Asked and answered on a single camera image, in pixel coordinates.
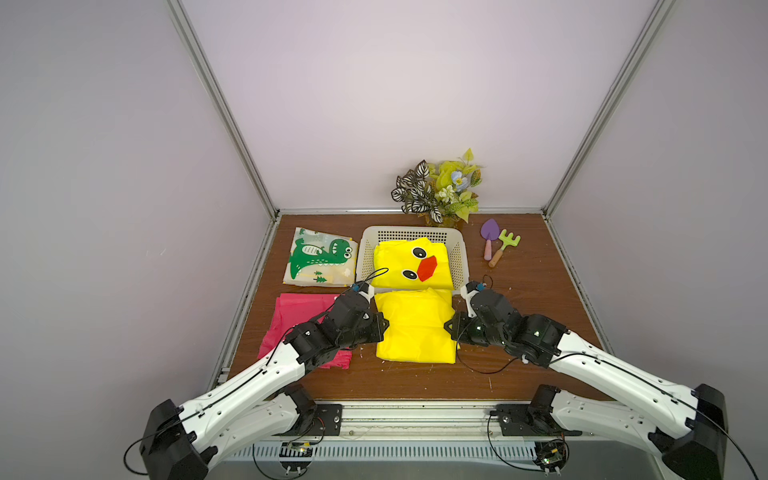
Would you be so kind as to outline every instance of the blue artificial flower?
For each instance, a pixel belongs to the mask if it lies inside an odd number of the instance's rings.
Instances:
[[[455,171],[451,174],[451,181],[456,186],[456,191],[460,192],[469,187],[469,177],[462,177],[462,172]]]

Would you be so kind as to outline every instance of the white plastic basket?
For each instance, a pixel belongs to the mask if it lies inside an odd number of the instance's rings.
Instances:
[[[457,292],[469,281],[467,265],[467,247],[462,233],[455,228],[439,227],[368,227],[362,232],[360,248],[357,253],[357,280],[364,280],[373,271],[373,249],[379,242],[386,240],[417,240],[427,237],[429,241],[444,243],[448,249],[448,263],[451,268],[453,290]],[[392,289],[376,289],[376,292],[389,292]]]

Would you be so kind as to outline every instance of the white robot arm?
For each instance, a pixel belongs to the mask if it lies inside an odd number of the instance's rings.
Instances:
[[[293,327],[268,355],[223,385],[178,407],[170,400],[155,407],[144,437],[134,443],[141,443],[150,479],[202,480],[245,445],[284,432],[305,432],[316,406],[290,384],[342,348],[383,340],[389,322],[370,309],[372,296],[373,287],[356,283],[330,311]],[[522,316],[482,283],[468,283],[462,296],[468,312],[457,312],[445,324],[453,339],[500,346],[523,362],[573,376],[623,403],[540,386],[525,420],[536,432],[592,432],[661,457],[686,480],[722,479],[727,421],[720,392],[706,385],[690,389],[637,369],[552,319]],[[550,460],[542,470],[561,468],[565,461]]]

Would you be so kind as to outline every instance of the wooden handle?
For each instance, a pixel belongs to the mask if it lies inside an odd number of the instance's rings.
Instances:
[[[498,263],[498,260],[502,258],[503,253],[504,253],[504,250],[502,250],[501,248],[496,250],[496,253],[494,254],[493,258],[491,259],[490,262],[488,262],[488,266],[491,268],[496,266],[496,263]]]

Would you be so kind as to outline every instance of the toy garden shovel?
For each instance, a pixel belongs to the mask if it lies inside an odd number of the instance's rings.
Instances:
[[[496,263],[498,263],[499,259],[502,258],[502,254],[504,253],[504,249],[507,248],[507,245],[512,245],[513,247],[516,247],[518,243],[520,243],[520,236],[517,235],[517,237],[513,240],[512,236],[515,235],[512,232],[509,232],[509,235],[507,235],[507,229],[502,230],[502,232],[498,235],[498,239],[502,241],[503,245],[502,248],[496,250],[496,253],[494,253],[493,258],[490,262],[488,262],[488,266],[493,268],[496,266]]]
[[[491,242],[498,239],[498,223],[496,220],[490,219],[480,228],[480,234],[485,238],[485,258],[486,261],[491,259]]]

